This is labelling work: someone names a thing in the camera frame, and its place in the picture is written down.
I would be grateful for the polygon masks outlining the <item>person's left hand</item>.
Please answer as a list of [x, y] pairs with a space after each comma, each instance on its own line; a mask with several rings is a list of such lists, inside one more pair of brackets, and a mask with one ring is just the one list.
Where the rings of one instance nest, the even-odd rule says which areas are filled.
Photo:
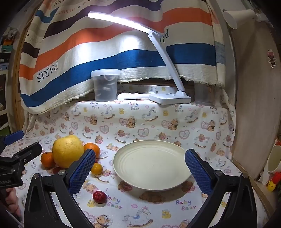
[[7, 209], [8, 211], [19, 217], [21, 220], [21, 210], [19, 208], [19, 199], [16, 195], [16, 189], [15, 188], [8, 188], [6, 189], [7, 197], [5, 198], [5, 201], [8, 205]]

